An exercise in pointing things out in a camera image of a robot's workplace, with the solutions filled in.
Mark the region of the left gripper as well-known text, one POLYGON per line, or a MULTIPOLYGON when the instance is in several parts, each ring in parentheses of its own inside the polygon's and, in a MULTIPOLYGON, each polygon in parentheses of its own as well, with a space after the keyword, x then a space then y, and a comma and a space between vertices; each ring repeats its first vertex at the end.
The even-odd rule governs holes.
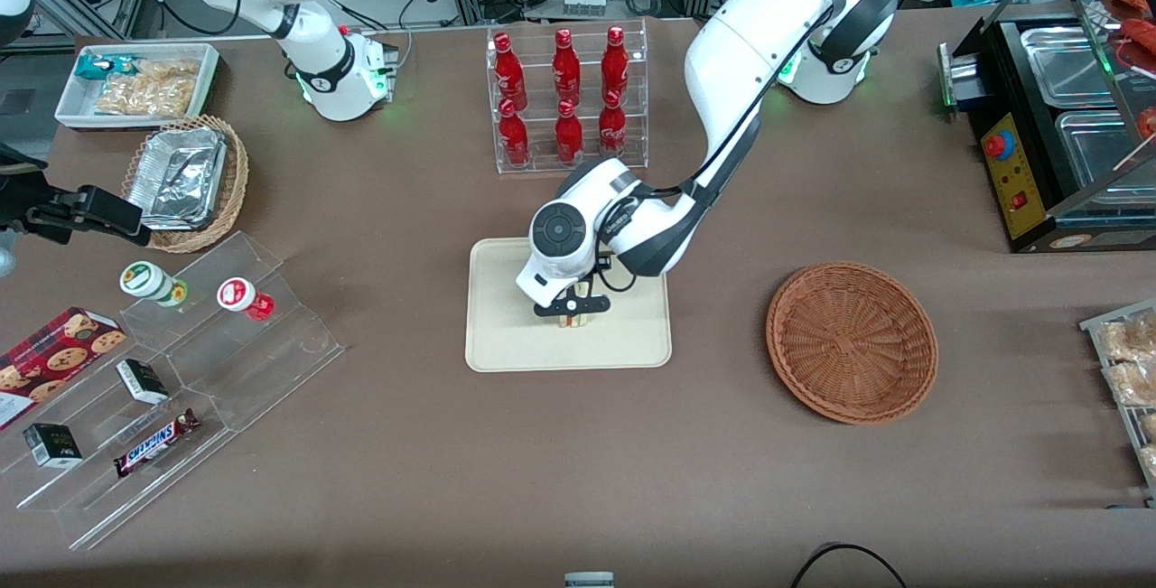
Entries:
MULTIPOLYGON (((575 286, 592 271, 592 252, 581 250, 566 256, 546 256, 531 250, 529 259, 516 276, 517 286, 534 304, 536 317, 557 318, 561 328, 573 326, 573 300, 560 295, 575 286)), ((612 308, 610 297, 578 297, 578 326, 585 326, 595 313, 612 308)))

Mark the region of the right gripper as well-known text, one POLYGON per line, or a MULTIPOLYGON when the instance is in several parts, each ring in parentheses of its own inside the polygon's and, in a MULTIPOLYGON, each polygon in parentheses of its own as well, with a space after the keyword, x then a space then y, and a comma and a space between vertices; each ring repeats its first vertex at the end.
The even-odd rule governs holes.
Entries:
POLYGON ((53 241, 71 241, 69 222, 79 231, 99 231, 147 247, 151 230, 142 222, 142 209, 98 186, 75 191, 47 181, 47 163, 1 146, 1 222, 3 229, 38 235, 53 241))

